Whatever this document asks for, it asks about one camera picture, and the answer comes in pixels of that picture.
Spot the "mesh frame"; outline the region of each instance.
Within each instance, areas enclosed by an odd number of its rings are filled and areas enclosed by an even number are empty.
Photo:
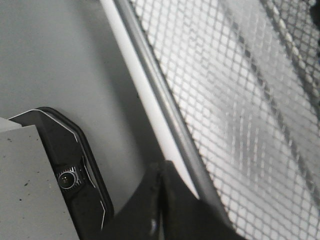
[[[248,239],[319,239],[319,120],[311,102],[319,33],[307,4],[130,3],[236,231]],[[296,11],[288,14],[286,4]],[[279,43],[270,6],[288,23],[290,49]],[[305,26],[290,22],[292,12],[311,32],[295,33]],[[294,47],[311,89],[292,65]]]

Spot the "black plastic part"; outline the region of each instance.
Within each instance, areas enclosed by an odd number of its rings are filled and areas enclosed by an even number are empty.
[[[245,240],[198,200],[170,161],[151,165],[137,190],[97,240]]]
[[[57,179],[68,171],[75,172],[73,186],[61,188],[61,192],[80,239],[94,239],[113,217],[114,208],[82,130],[49,107],[10,120],[24,127],[36,126]]]

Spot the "gray wall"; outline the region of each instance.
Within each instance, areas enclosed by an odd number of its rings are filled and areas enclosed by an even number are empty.
[[[0,117],[40,106],[82,128],[116,212],[162,157],[97,0],[0,0]]]

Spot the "camera lens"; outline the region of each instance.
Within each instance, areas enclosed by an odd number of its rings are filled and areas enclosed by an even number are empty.
[[[58,184],[62,189],[70,189],[76,183],[76,176],[73,172],[62,173],[58,178]]]

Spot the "wire mesh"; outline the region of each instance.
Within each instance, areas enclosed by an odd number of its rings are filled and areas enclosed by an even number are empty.
[[[312,1],[128,1],[237,233],[320,239]]]

